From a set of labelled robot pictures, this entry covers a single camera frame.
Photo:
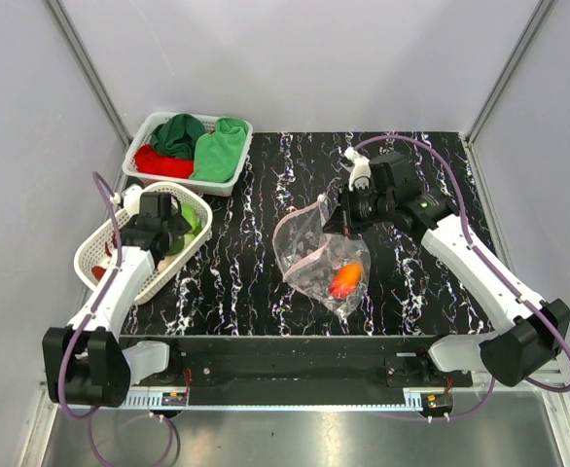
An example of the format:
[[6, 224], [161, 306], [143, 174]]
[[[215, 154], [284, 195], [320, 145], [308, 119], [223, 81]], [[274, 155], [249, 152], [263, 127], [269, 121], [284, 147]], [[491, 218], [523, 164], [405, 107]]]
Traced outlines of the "green vegetable toy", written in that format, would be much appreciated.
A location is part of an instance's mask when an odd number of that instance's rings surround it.
[[200, 217], [196, 213], [196, 210], [191, 205], [182, 204], [181, 215], [190, 225], [190, 233], [192, 235], [198, 235], [201, 232], [202, 224]]

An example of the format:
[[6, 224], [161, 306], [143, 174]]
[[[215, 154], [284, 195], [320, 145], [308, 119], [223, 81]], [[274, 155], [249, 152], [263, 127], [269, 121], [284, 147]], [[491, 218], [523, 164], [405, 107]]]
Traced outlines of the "clear zip top bag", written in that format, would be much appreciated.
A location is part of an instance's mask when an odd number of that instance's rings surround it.
[[[350, 239], [322, 232], [331, 214], [328, 197], [285, 215], [272, 237], [275, 260], [283, 280], [296, 292], [320, 303], [340, 320], [357, 310], [368, 291], [371, 255], [359, 236]], [[329, 293], [337, 271], [360, 263], [363, 274], [354, 292], [344, 300]]]

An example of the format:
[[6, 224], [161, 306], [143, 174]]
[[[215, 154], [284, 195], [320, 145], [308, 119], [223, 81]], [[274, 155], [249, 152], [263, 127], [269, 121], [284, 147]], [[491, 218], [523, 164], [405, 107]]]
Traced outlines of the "red lobster toy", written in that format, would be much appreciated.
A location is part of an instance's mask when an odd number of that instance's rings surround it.
[[110, 262], [113, 257], [113, 253], [116, 251], [117, 241], [115, 235], [111, 234], [111, 239], [104, 242], [104, 255], [98, 261], [98, 263], [91, 268], [91, 274], [96, 283], [98, 283], [106, 270], [110, 266]]

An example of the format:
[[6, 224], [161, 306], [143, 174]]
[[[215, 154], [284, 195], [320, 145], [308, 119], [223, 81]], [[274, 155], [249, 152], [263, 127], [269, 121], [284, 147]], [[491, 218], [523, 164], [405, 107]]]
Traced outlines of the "yellow fruit toy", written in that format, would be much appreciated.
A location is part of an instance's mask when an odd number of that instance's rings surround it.
[[167, 256], [176, 256], [180, 254], [185, 248], [187, 248], [195, 239], [192, 233], [186, 233], [182, 236], [176, 238], [170, 245]]

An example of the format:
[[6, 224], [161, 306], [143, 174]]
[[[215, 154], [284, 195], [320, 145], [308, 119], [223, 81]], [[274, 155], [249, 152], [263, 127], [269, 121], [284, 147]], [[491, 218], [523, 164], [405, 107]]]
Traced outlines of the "white radish toy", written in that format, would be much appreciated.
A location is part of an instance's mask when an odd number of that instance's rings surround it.
[[158, 274], [174, 274], [183, 267], [183, 255], [180, 253], [176, 256], [165, 256], [157, 266]]

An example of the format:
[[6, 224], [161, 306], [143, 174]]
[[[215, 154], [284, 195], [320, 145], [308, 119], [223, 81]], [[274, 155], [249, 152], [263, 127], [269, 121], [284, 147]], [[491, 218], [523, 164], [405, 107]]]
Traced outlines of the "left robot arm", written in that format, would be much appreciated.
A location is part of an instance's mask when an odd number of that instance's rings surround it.
[[112, 265], [70, 322], [51, 327], [42, 339], [49, 396], [66, 410], [117, 408], [146, 377], [171, 385], [184, 372], [168, 344], [141, 341], [122, 349], [119, 336], [140, 288], [190, 225], [173, 210], [170, 194], [150, 192], [140, 195], [138, 212], [123, 227], [114, 222], [113, 228]]

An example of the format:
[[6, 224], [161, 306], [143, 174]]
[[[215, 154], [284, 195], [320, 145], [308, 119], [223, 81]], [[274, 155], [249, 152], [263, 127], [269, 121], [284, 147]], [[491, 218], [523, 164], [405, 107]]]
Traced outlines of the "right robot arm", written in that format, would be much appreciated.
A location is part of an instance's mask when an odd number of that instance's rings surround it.
[[450, 372], [490, 373], [514, 387], [555, 358], [570, 322], [560, 299], [545, 301], [518, 280], [480, 241], [458, 207], [440, 190], [426, 190], [406, 156], [372, 160], [349, 148], [349, 180], [324, 226], [327, 234], [353, 236], [389, 223], [440, 260], [486, 313], [493, 329], [481, 335], [445, 336], [415, 361], [418, 379], [437, 385]]

